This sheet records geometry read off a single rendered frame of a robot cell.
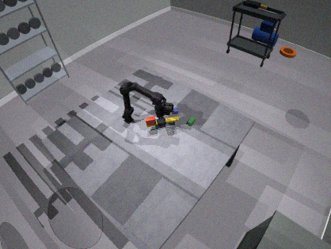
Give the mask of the yellow bar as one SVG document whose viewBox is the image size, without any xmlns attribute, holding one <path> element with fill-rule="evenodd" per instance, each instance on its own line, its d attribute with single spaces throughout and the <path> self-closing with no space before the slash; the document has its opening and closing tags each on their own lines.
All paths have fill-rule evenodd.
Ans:
<svg viewBox="0 0 331 249">
<path fill-rule="evenodd" d="M 155 120 L 155 117 L 147 117 L 147 118 L 145 118 L 145 120 L 146 120 L 147 127 L 158 125 L 158 122 Z M 166 123 L 179 121 L 179 120 L 180 120 L 179 117 L 171 117 L 171 118 L 165 119 Z"/>
</svg>

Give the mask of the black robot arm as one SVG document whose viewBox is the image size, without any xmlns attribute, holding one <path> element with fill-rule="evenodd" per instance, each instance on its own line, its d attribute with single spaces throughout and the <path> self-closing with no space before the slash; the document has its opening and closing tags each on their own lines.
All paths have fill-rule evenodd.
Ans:
<svg viewBox="0 0 331 249">
<path fill-rule="evenodd" d="M 134 119 L 131 118 L 131 114 L 133 113 L 133 107 L 130 105 L 130 93 L 132 91 L 137 91 L 144 96 L 148 97 L 152 101 L 152 105 L 155 105 L 155 109 L 157 111 L 162 111 L 162 116 L 164 115 L 170 115 L 170 112 L 173 112 L 173 103 L 168 103 L 166 102 L 166 99 L 162 94 L 159 92 L 153 92 L 151 90 L 148 90 L 145 87 L 141 87 L 140 85 L 137 84 L 137 82 L 124 82 L 123 85 L 120 88 L 120 93 L 124 97 L 124 105 L 125 105 L 125 110 L 124 110 L 124 115 L 122 118 L 124 118 L 124 121 L 129 124 L 131 123 Z M 163 100 L 163 101 L 162 101 Z"/>
</svg>

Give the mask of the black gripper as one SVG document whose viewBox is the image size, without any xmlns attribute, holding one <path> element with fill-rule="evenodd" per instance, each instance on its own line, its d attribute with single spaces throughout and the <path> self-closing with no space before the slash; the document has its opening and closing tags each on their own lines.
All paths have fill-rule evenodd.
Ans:
<svg viewBox="0 0 331 249">
<path fill-rule="evenodd" d="M 157 116 L 157 122 L 158 122 L 158 126 L 161 125 L 166 125 L 166 119 L 162 116 L 162 113 L 164 112 L 164 110 L 162 111 L 157 111 L 154 107 L 154 110 L 156 111 L 156 116 Z"/>
</svg>

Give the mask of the green rectangular block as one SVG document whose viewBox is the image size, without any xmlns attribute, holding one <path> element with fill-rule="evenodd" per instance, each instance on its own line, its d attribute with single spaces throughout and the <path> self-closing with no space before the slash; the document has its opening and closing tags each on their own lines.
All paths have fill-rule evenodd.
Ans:
<svg viewBox="0 0 331 249">
<path fill-rule="evenodd" d="M 196 121 L 195 117 L 191 117 L 188 121 L 188 125 L 192 126 L 192 124 Z"/>
</svg>

